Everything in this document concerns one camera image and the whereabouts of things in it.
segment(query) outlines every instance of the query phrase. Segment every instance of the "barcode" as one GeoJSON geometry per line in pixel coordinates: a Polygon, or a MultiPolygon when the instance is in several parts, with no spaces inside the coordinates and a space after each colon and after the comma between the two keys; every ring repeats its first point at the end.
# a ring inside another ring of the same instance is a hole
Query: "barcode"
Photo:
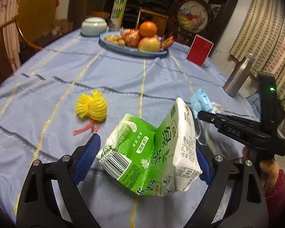
{"type": "Polygon", "coordinates": [[[104,160],[101,165],[112,177],[118,180],[128,169],[131,162],[132,161],[130,159],[115,151],[112,151],[109,154],[109,157],[104,160]]]}

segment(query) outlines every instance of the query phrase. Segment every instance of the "orange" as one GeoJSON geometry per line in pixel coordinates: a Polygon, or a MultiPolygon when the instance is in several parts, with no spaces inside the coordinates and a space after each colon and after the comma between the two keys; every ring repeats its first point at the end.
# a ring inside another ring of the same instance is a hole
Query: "orange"
{"type": "Polygon", "coordinates": [[[154,37],[156,32],[157,32],[157,27],[151,21],[145,21],[139,27],[139,33],[143,37],[154,37]]]}

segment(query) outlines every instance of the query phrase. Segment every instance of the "wooden chair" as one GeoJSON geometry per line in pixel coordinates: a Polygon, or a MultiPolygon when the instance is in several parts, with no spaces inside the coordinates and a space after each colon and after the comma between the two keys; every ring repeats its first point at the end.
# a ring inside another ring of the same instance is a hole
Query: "wooden chair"
{"type": "Polygon", "coordinates": [[[10,21],[0,25],[0,84],[3,81],[5,81],[9,76],[11,76],[13,74],[13,69],[11,67],[11,63],[10,63],[10,60],[8,58],[8,55],[6,53],[6,48],[5,48],[4,39],[3,39],[3,28],[6,27],[7,25],[11,24],[11,23],[16,24],[18,34],[19,34],[20,38],[22,39],[22,41],[27,44],[27,46],[29,46],[29,47],[37,50],[37,51],[42,49],[42,47],[39,47],[39,46],[37,46],[37,45],[35,45],[35,44],[33,44],[33,43],[31,43],[25,39],[25,37],[23,36],[23,34],[19,28],[17,17],[14,17],[10,21]]]}
{"type": "Polygon", "coordinates": [[[99,17],[99,18],[103,18],[105,20],[108,20],[110,18],[110,13],[100,12],[100,11],[93,11],[92,12],[92,17],[99,17]]]}
{"type": "Polygon", "coordinates": [[[140,19],[141,13],[148,13],[150,15],[153,15],[152,22],[154,22],[155,25],[157,26],[157,35],[162,37],[165,33],[167,21],[168,21],[169,17],[166,15],[163,15],[160,13],[155,13],[155,12],[152,12],[152,11],[149,11],[149,10],[146,10],[146,9],[143,9],[142,7],[140,7],[138,17],[136,20],[135,29],[138,29],[138,27],[139,27],[139,19],[140,19]]]}

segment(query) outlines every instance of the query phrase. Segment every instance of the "curtain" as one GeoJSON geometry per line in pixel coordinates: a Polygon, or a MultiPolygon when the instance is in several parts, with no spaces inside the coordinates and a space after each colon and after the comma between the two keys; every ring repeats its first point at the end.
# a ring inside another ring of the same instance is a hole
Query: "curtain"
{"type": "Polygon", "coordinates": [[[285,1],[251,0],[242,28],[230,50],[241,61],[252,53],[256,61],[251,73],[275,74],[277,94],[285,110],[285,1]]]}
{"type": "MultiPolygon", "coordinates": [[[[18,15],[18,3],[19,0],[0,1],[0,25],[18,15]]],[[[18,55],[20,52],[19,37],[15,23],[12,23],[3,28],[3,38],[11,66],[13,68],[13,71],[16,71],[21,66],[21,64],[18,55]]]]}

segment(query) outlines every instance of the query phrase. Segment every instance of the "silver thermos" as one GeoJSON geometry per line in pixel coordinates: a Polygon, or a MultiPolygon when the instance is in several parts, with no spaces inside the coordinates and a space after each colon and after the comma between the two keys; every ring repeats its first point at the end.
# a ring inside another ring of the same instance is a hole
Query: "silver thermos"
{"type": "Polygon", "coordinates": [[[243,60],[241,60],[241,62],[237,64],[235,69],[232,71],[231,75],[223,86],[225,92],[231,97],[234,97],[244,84],[254,61],[255,57],[251,53],[246,53],[243,60]]]}

